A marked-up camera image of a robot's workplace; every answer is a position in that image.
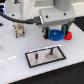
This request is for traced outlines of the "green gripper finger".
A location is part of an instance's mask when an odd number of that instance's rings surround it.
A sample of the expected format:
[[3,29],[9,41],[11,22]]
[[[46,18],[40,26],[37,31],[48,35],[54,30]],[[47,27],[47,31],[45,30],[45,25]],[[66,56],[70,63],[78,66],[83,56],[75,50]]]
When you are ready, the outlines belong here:
[[67,24],[64,24],[61,26],[61,31],[66,34],[68,32],[69,26]]

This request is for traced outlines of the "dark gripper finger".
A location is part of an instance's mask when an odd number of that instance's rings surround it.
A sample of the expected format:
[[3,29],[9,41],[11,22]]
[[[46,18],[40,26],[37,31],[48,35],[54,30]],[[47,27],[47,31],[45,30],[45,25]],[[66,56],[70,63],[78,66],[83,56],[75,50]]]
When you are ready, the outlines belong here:
[[48,28],[46,28],[45,30],[42,30],[42,32],[44,33],[43,34],[44,39],[48,39],[49,34],[50,34],[50,30]]

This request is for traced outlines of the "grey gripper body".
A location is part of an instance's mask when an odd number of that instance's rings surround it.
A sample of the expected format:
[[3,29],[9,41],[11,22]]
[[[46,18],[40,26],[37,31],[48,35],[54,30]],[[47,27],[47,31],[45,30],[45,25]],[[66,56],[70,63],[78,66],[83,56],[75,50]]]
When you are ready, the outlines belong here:
[[60,11],[56,7],[40,10],[42,28],[67,24],[75,17],[75,10],[71,7],[68,11]]

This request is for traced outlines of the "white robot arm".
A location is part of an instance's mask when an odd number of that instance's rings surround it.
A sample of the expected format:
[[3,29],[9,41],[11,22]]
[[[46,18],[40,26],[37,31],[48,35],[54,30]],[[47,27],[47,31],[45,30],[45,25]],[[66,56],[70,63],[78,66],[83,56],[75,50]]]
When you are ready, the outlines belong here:
[[69,28],[75,19],[71,0],[20,0],[20,11],[24,20],[40,17],[40,27],[46,30],[45,38],[48,38],[50,26]]

